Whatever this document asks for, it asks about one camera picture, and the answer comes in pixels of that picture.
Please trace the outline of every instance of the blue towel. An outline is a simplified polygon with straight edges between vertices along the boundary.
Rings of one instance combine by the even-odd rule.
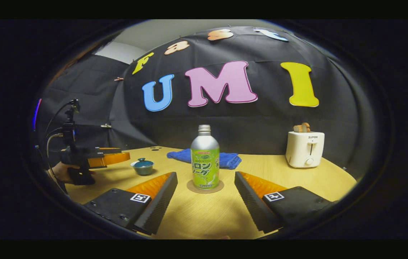
[[[168,158],[173,158],[178,161],[191,163],[191,150],[184,149],[178,152],[167,153]],[[235,169],[241,162],[239,156],[236,153],[220,153],[220,168],[222,169]]]

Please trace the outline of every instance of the small bowl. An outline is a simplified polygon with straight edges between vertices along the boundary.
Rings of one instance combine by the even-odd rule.
[[[139,161],[132,165],[138,175],[147,176],[153,172],[153,162],[145,161],[145,158],[139,158]]]

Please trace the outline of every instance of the green label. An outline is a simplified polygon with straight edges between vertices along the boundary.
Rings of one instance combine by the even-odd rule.
[[[220,149],[191,149],[194,186],[201,190],[211,190],[218,185],[220,169]]]

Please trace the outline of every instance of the teacup lid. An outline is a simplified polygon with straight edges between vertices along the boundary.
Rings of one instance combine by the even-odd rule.
[[[145,161],[145,158],[139,158],[139,161],[136,162],[133,166],[139,168],[139,167],[148,167],[152,165],[153,165],[153,162]]]

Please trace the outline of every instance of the white toaster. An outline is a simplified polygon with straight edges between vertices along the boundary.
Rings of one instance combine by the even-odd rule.
[[[316,167],[324,150],[324,133],[294,132],[287,137],[286,160],[296,168]]]

